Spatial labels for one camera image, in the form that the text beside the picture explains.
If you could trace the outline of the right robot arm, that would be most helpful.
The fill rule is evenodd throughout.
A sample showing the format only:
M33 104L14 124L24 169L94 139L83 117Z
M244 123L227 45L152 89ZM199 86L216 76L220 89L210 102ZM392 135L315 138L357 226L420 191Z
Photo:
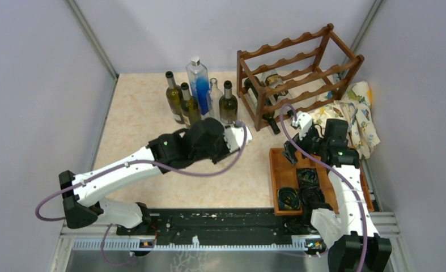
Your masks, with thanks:
M349 147L348 122L330 118L320 135L313 118L299 112L292 126L300 131L284 144L283 155L295 165L301 154L328 171L337 211L322 205L302 217L302 228L319 233L328 247L329 271L384 271L392 245L380 236L367 209L357 150Z

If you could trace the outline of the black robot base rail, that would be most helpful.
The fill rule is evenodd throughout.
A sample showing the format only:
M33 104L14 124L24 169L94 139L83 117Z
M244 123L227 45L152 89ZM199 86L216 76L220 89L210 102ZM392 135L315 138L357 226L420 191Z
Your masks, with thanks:
M293 235L314 235L301 216L276 216L272 208L149 209L139 227L117 227L119 236L156 236L158 245L290 245Z

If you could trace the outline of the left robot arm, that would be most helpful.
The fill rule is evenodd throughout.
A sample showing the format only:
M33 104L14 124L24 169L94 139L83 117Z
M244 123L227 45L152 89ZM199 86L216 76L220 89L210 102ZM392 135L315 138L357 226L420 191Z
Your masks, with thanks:
M78 229L94 223L116 224L144 235L152 219L142 203L111 201L106 196L134 182L184 169L200 160L217 163L240 148L236 134L240 129L225 127L208 118L190 128L162 134L135 153L113 164L88 173L60 173L60 185L69 188L63 196L67 226Z

